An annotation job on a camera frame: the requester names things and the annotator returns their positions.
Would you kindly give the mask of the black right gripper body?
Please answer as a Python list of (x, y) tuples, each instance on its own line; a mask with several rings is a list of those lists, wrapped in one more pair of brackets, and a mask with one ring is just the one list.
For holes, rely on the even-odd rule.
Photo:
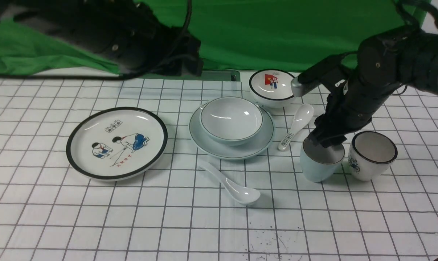
[(346, 82), (330, 95), (325, 113), (317, 117), (308, 138), (323, 148), (340, 145), (347, 134), (359, 131), (386, 101), (386, 87)]

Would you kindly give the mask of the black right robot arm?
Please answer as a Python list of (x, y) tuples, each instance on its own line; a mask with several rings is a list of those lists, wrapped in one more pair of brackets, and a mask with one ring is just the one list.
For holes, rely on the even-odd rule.
[(373, 35), (353, 54), (357, 66), (342, 64), (350, 52), (330, 55), (291, 81), (294, 96), (319, 85), (330, 92), (325, 112), (308, 138), (324, 148), (372, 122), (375, 112), (401, 86), (438, 96), (438, 9), (424, 0), (399, 0), (404, 25)]

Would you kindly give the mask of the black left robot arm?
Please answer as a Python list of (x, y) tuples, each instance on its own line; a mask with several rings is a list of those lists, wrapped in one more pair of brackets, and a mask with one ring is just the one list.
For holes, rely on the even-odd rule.
[(0, 21), (17, 24), (105, 58), (119, 76), (8, 75), (0, 79), (125, 81), (146, 74), (201, 76), (201, 41), (188, 31), (192, 2), (181, 27), (168, 27), (143, 2), (132, 0), (0, 0)]

